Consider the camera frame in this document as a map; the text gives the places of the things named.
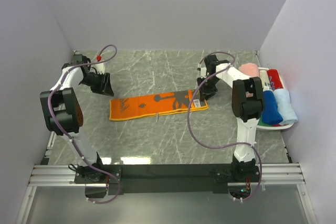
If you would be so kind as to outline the grey orange giraffe towel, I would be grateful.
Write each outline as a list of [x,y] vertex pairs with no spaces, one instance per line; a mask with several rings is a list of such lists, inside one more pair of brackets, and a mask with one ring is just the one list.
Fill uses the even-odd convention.
[[192,99],[193,90],[149,94],[138,97],[112,99],[110,101],[111,121],[127,121],[160,115],[186,113],[208,109],[207,101],[201,101],[197,94]]

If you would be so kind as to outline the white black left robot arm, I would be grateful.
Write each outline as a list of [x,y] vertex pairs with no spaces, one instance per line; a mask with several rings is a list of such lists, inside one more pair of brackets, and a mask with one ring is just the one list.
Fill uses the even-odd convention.
[[88,183],[107,183],[99,154],[93,149],[83,133],[83,113],[75,89],[86,85],[93,93],[114,96],[110,74],[99,63],[91,71],[91,60],[81,54],[73,55],[72,61],[62,67],[61,77],[49,91],[41,92],[40,102],[47,129],[63,138],[75,153],[78,165],[68,168]]

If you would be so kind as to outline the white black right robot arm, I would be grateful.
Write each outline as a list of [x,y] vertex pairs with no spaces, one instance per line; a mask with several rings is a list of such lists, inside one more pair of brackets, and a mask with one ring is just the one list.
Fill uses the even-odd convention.
[[261,79],[242,73],[228,60],[218,60],[215,53],[205,56],[197,69],[200,101],[207,101],[216,94],[219,81],[224,81],[232,89],[231,105],[237,119],[237,143],[229,176],[237,182],[253,177],[259,179],[254,147],[257,125],[265,107]]

